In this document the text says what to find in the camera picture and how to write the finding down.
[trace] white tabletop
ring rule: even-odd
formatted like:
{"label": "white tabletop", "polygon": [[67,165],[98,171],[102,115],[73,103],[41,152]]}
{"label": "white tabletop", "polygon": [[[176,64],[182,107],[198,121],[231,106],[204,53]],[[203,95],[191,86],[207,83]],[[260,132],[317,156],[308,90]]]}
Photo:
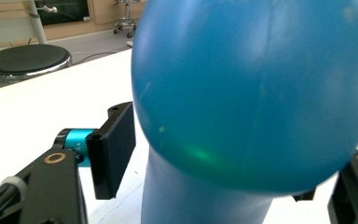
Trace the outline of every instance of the white tabletop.
{"label": "white tabletop", "polygon": [[[131,51],[123,51],[0,89],[0,182],[51,148],[64,128],[100,128],[107,108],[131,101]],[[135,122],[137,146],[117,193],[93,197],[90,169],[80,168],[89,223],[140,223],[148,144]],[[264,223],[330,223],[332,177],[312,202],[274,200]]]}

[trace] balloon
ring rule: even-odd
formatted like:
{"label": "balloon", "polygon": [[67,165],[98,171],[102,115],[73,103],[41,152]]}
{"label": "balloon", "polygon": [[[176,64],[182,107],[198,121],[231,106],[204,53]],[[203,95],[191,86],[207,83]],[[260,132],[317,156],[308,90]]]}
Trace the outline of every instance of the balloon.
{"label": "balloon", "polygon": [[358,144],[358,0],[149,0],[132,52],[145,136],[227,189],[314,188]]}

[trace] white cable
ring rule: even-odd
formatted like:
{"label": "white cable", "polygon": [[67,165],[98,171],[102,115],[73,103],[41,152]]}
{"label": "white cable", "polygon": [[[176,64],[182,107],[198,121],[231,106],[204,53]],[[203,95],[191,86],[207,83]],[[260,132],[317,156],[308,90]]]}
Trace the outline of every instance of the white cable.
{"label": "white cable", "polygon": [[1,185],[11,184],[14,185],[20,192],[21,200],[25,199],[25,194],[27,192],[27,184],[18,176],[8,176],[2,180]]}
{"label": "white cable", "polygon": [[116,53],[114,52],[114,50],[112,49],[111,51],[103,51],[103,52],[74,52],[71,53],[72,55],[80,55],[80,54],[109,54],[109,53]]}

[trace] tiled floor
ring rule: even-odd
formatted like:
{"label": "tiled floor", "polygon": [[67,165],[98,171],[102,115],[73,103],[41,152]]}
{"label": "tiled floor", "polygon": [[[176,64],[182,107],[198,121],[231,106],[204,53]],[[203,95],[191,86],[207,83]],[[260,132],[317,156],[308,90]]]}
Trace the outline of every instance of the tiled floor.
{"label": "tiled floor", "polygon": [[[114,35],[113,31],[103,31],[94,34],[51,40],[48,43],[69,50],[72,54],[73,64],[76,65],[125,49],[130,49],[127,42],[131,40],[132,38],[128,39],[127,33],[125,32]],[[7,85],[10,85],[10,83],[0,83],[0,88]]]}

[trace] blue plastic cylinder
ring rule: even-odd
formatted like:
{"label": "blue plastic cylinder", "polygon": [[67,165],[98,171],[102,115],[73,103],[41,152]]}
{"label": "blue plastic cylinder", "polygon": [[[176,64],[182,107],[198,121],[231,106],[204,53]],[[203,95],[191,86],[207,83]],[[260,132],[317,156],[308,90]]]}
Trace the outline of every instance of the blue plastic cylinder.
{"label": "blue plastic cylinder", "polygon": [[[191,189],[191,178],[233,195],[303,192],[358,144],[358,0],[149,0],[131,69],[135,109],[158,155],[149,160],[166,162],[148,167],[158,186],[146,183],[145,199],[173,180]],[[182,218],[151,209],[161,198],[185,209],[190,196],[175,193],[144,200],[143,222]],[[157,221],[162,214],[170,221]]]}
{"label": "blue plastic cylinder", "polygon": [[272,197],[220,188],[188,175],[153,148],[145,176],[142,223],[261,224]]}

